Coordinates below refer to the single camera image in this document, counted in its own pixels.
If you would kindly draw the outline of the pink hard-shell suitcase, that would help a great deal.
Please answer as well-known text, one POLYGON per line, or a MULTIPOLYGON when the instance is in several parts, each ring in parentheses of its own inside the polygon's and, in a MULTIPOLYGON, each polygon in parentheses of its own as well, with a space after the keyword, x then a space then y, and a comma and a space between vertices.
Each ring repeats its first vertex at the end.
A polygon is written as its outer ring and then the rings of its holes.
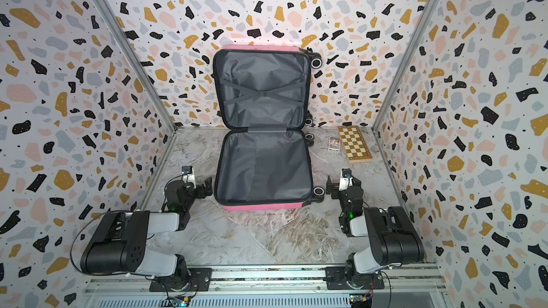
POLYGON ((322 202, 303 131, 320 54, 296 46, 229 45, 213 58, 225 135, 213 195, 225 209, 282 210, 322 202))

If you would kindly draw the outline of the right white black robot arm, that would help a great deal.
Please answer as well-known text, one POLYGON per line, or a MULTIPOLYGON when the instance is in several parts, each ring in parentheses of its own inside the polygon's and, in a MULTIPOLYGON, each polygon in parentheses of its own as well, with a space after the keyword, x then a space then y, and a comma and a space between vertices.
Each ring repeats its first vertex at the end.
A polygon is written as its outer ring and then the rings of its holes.
POLYGON ((350 169, 342 169, 338 183, 327 179, 325 192, 341 206, 338 222, 342 233, 369 240, 368 247, 349 255, 342 274, 332 277, 330 284, 343 282, 353 289, 374 289, 375 275, 382 270, 423 261, 424 247, 405 210, 366 205, 361 182, 350 169))

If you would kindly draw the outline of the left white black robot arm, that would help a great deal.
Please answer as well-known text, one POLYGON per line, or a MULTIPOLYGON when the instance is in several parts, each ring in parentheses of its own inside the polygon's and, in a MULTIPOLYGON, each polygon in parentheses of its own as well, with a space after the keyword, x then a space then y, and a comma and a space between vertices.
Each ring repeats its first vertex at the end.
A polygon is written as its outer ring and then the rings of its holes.
POLYGON ((98 225, 74 269, 90 276, 135 275, 151 281, 151 292, 175 297, 208 289, 212 270, 190 270, 185 257, 149 249, 150 238, 186 229, 196 200, 213 194, 212 179, 197 185, 193 175, 175 177, 164 187, 159 211, 112 210, 96 218, 98 225))

